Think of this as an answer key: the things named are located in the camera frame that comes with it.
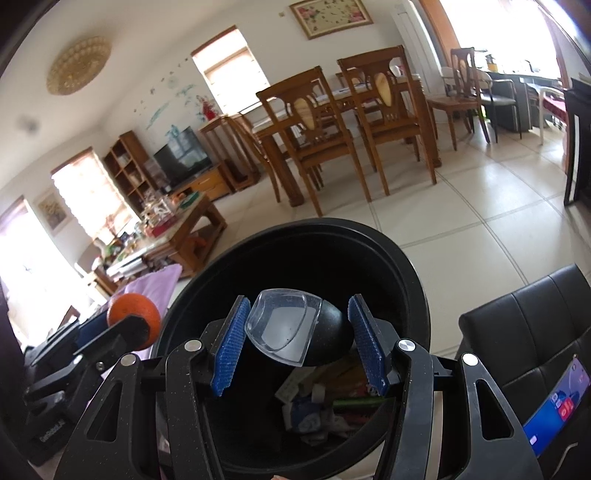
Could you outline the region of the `black piano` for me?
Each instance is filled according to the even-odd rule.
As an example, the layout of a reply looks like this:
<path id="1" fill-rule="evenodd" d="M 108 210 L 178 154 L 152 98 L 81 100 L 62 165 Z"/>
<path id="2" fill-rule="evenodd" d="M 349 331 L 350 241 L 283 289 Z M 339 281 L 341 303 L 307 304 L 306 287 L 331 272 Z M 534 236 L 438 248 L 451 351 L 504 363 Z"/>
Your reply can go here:
<path id="1" fill-rule="evenodd" d="M 565 91 L 568 114 L 567 183 L 563 203 L 569 206 L 581 200 L 590 206 L 591 97 L 590 85 L 575 78 Z"/>

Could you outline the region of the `black egg-shaped object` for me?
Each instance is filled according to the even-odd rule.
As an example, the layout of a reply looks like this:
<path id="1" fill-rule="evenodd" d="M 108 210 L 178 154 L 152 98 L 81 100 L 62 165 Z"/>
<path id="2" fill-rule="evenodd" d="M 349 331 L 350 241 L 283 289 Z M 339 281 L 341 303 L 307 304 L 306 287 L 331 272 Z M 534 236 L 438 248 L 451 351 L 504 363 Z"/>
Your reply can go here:
<path id="1" fill-rule="evenodd" d="M 322 302 L 304 367 L 320 367 L 345 358 L 353 347 L 353 325 L 332 303 Z"/>

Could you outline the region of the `wooden dining chair left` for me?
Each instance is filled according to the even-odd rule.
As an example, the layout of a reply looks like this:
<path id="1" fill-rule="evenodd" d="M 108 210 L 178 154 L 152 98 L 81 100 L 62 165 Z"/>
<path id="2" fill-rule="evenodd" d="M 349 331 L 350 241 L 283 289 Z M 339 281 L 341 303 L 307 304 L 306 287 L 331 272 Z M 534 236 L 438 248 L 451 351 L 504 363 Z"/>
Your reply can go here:
<path id="1" fill-rule="evenodd" d="M 353 135 L 342 119 L 342 111 L 332 92 L 315 94 L 315 84 L 327 90 L 322 68 L 315 66 L 256 93 L 273 126 L 279 129 L 283 145 L 304 181 L 305 189 L 322 216 L 317 192 L 322 189 L 321 166 L 349 156 L 367 201 L 372 200 Z"/>

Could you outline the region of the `black leather seat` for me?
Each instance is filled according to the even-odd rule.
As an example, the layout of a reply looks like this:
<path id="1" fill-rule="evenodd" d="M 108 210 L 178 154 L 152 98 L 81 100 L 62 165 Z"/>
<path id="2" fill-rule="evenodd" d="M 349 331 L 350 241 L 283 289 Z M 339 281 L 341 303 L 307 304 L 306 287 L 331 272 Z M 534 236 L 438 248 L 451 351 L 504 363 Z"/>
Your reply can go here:
<path id="1" fill-rule="evenodd" d="M 461 315 L 458 352 L 476 355 L 522 426 L 576 355 L 590 377 L 590 285 L 575 264 Z M 547 479 L 590 476 L 590 386 L 549 448 Z"/>

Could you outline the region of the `tall wooden plant stand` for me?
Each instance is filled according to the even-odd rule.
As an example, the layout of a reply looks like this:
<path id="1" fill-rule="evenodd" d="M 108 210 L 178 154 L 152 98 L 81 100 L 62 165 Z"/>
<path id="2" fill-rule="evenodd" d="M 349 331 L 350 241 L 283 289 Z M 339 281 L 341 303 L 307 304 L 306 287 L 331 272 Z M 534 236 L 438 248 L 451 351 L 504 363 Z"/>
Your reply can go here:
<path id="1" fill-rule="evenodd" d="M 206 121 L 198 128 L 198 132 L 232 193 L 259 182 L 259 169 L 243 151 L 228 116 L 221 115 Z"/>

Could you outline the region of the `wooden chair by doorway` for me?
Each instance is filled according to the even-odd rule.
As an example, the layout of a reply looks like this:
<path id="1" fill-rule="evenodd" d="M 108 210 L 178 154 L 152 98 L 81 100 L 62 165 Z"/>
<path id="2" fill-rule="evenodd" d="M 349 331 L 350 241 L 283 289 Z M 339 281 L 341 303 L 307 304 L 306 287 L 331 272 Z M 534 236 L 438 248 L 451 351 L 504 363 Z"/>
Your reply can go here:
<path id="1" fill-rule="evenodd" d="M 427 98 L 427 105 L 431 120 L 434 125 L 435 136 L 438 136 L 438 128 L 435 121 L 435 111 L 440 110 L 446 114 L 452 145 L 455 151 L 458 150 L 457 136 L 454 126 L 454 114 L 458 113 L 463 119 L 469 133 L 474 132 L 474 121 L 472 115 L 476 114 L 479 119 L 485 140 L 491 143 L 490 135 L 486 126 L 483 114 L 482 95 L 478 69 L 475 64 L 475 49 L 455 48 L 450 52 L 451 64 L 449 69 L 452 77 L 442 75 L 444 84 L 451 87 L 451 92 L 445 95 L 430 96 Z"/>

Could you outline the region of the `clear plastic tray packaging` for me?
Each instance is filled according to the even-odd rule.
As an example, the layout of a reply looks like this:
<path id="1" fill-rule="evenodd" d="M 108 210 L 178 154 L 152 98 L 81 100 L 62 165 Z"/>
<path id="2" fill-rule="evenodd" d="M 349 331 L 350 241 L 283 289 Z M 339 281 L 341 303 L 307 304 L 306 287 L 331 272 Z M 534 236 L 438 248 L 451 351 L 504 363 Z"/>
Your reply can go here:
<path id="1" fill-rule="evenodd" d="M 267 357 L 301 367 L 321 306 L 320 297 L 304 291 L 263 290 L 245 321 L 245 334 Z"/>

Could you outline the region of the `framed floral picture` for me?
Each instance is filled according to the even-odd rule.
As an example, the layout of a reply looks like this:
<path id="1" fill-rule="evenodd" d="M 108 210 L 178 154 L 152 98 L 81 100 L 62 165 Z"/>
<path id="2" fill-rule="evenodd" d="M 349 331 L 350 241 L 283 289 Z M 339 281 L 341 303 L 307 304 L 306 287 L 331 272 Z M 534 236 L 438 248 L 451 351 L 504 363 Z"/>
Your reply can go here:
<path id="1" fill-rule="evenodd" d="M 291 4 L 290 11 L 308 40 L 374 23 L 359 0 L 301 1 Z"/>

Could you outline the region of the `black trash bin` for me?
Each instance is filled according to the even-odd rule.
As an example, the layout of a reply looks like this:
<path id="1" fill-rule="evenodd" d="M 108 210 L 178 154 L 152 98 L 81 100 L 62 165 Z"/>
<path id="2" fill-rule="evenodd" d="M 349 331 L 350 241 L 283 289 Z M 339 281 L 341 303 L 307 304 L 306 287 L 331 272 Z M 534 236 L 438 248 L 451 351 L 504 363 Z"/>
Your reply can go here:
<path id="1" fill-rule="evenodd" d="M 310 447 L 287 432 L 276 389 L 291 371 L 325 366 L 351 352 L 370 385 L 389 388 L 391 356 L 356 318 L 356 305 L 387 336 L 431 342 L 428 301 L 413 265 L 389 237 L 365 224 L 317 218 L 266 229 L 236 244 L 197 274 L 167 312 L 154 357 L 202 344 L 184 365 L 188 397 L 163 395 L 177 461 L 197 460 L 200 477 L 325 479 L 352 466 L 387 435 L 398 410 L 387 401 L 359 433 Z"/>

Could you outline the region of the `flat screen television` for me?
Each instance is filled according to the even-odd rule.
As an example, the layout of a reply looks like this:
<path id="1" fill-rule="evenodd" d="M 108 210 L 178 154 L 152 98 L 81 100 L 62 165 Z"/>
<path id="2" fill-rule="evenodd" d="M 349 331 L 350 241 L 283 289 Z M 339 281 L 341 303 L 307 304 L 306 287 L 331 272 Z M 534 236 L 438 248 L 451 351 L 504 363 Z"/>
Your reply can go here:
<path id="1" fill-rule="evenodd" d="M 171 125 L 165 136 L 166 144 L 153 157 L 170 187 L 211 169 L 213 162 L 190 127 L 180 130 Z"/>

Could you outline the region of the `wooden dining chair right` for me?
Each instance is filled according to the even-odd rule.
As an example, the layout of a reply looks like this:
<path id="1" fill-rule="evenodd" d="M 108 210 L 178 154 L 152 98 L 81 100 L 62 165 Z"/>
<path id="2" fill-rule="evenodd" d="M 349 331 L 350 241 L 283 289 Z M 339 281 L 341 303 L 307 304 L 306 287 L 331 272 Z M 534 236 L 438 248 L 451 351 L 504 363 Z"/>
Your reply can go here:
<path id="1" fill-rule="evenodd" d="M 431 181 L 437 182 L 439 160 L 427 99 L 413 77 L 404 46 L 397 45 L 338 60 L 351 92 L 370 166 L 379 174 L 386 195 L 390 187 L 378 147 L 410 140 L 416 155 L 424 149 Z"/>

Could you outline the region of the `orange fruit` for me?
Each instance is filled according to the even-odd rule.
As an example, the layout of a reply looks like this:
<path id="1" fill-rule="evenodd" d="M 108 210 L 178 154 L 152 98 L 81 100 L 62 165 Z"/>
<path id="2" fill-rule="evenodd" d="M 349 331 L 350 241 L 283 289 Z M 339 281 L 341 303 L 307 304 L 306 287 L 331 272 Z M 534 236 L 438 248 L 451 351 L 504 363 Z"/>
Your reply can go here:
<path id="1" fill-rule="evenodd" d="M 158 338 L 161 330 L 161 315 L 156 305 L 145 295 L 139 293 L 124 293 L 111 302 L 107 310 L 106 321 L 109 327 L 121 322 L 125 323 L 127 318 L 140 318 L 140 339 L 136 346 L 137 350 L 150 347 Z"/>

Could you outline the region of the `wooden tv cabinet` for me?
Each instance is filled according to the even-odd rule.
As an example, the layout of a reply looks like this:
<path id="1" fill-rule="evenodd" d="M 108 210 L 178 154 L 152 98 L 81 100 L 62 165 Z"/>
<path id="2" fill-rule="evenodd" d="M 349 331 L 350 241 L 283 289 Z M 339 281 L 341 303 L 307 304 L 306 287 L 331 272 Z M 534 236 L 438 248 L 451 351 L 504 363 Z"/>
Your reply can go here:
<path id="1" fill-rule="evenodd" d="M 184 183 L 174 188 L 169 196 L 177 198 L 181 194 L 188 196 L 190 193 L 200 192 L 206 195 L 211 201 L 215 201 L 235 192 L 235 189 L 228 181 L 220 165 L 207 169 L 200 174 L 193 175 Z"/>

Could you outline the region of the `purple tablecloth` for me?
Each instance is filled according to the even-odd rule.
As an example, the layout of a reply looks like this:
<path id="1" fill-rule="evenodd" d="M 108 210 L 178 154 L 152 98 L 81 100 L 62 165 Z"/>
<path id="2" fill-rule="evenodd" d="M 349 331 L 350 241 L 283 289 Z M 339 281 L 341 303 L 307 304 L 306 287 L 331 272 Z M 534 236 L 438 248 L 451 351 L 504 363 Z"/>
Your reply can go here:
<path id="1" fill-rule="evenodd" d="M 155 321 L 155 315 L 148 314 L 148 325 L 150 335 L 147 344 L 142 349 L 136 349 L 135 352 L 139 358 L 146 360 L 150 355 L 151 346 L 160 335 L 163 320 L 168 309 L 174 288 L 180 278 L 182 267 L 178 264 L 168 265 L 156 272 L 148 273 L 135 279 L 120 288 L 109 300 L 107 309 L 107 325 L 111 326 L 123 319 L 120 308 L 115 307 L 115 315 L 111 314 L 113 305 L 119 302 L 121 297 L 130 297 L 141 295 L 150 300 L 154 307 L 149 310 L 158 311 L 158 321 Z"/>

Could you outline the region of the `smartphone with lit screen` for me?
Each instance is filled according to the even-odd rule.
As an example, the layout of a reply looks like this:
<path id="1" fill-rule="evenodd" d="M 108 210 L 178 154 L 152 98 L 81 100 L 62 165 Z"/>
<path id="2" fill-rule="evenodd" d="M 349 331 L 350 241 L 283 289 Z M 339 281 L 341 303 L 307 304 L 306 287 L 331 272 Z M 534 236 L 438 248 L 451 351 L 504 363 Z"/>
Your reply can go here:
<path id="1" fill-rule="evenodd" d="M 590 377 L 576 355 L 523 430 L 540 457 L 574 415 L 590 386 Z"/>

